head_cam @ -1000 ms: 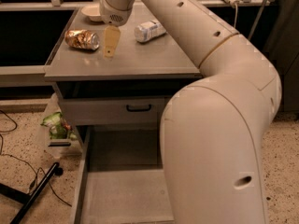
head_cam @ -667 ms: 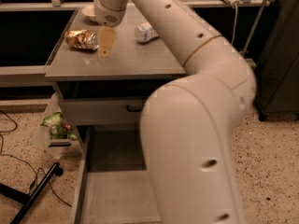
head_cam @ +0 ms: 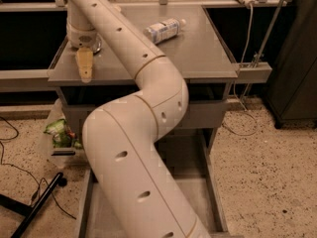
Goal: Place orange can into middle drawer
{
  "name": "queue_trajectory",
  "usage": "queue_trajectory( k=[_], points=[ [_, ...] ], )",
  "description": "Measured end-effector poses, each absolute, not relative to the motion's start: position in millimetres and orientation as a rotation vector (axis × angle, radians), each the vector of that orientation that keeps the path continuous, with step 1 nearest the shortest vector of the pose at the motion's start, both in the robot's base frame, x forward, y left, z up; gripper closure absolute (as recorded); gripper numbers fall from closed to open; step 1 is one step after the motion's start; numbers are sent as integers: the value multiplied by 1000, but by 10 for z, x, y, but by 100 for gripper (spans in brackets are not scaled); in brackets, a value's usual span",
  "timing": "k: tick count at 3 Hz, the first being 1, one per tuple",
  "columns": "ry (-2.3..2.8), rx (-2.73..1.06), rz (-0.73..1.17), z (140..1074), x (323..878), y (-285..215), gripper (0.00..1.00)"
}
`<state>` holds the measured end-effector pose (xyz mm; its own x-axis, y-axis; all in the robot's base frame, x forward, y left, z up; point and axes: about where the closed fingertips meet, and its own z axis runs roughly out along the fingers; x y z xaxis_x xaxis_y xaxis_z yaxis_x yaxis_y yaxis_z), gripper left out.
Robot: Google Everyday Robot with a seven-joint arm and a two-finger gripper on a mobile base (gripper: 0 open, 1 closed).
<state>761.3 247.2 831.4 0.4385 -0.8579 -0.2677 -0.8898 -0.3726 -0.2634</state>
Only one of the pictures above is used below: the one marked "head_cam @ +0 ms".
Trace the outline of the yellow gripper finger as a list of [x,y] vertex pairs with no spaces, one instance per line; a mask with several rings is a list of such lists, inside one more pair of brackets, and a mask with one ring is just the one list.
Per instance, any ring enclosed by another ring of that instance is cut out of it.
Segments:
[[76,63],[78,66],[78,72],[81,80],[84,83],[88,83],[92,79],[93,68],[93,52],[90,48],[79,48],[75,55]]

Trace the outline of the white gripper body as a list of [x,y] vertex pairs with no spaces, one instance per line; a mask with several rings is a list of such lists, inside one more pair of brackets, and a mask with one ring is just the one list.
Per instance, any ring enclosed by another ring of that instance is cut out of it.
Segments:
[[67,3],[66,33],[71,45],[77,49],[92,48],[96,43],[95,28],[72,1]]

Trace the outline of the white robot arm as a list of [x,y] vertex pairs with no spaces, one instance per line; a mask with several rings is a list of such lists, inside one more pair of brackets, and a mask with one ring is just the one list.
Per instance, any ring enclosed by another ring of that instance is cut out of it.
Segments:
[[127,237],[211,238],[155,147],[186,112],[182,75],[108,0],[69,1],[139,87],[96,108],[82,128],[90,167]]

